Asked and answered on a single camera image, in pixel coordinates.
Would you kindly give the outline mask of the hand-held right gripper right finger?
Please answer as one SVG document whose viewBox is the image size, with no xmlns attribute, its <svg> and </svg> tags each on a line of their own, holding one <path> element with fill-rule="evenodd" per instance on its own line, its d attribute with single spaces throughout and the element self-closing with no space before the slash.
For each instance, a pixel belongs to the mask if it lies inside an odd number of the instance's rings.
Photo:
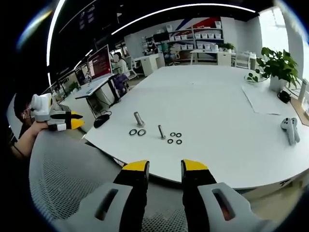
<svg viewBox="0 0 309 232">
<path fill-rule="evenodd" d="M 273 222 L 254 214 L 250 203 L 230 186 L 216 182 L 206 165 L 183 159 L 181 166 L 188 231 L 274 231 Z"/>
</svg>

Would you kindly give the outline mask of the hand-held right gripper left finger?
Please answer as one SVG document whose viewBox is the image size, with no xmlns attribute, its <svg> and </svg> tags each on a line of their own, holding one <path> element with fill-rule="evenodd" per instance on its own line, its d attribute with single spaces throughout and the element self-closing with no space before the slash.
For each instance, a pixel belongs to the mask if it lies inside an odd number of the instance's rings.
<svg viewBox="0 0 309 232">
<path fill-rule="evenodd" d="M 148 160 L 125 165 L 112 183 L 92 192 L 70 217 L 74 232 L 139 232 L 149 179 Z"/>
</svg>

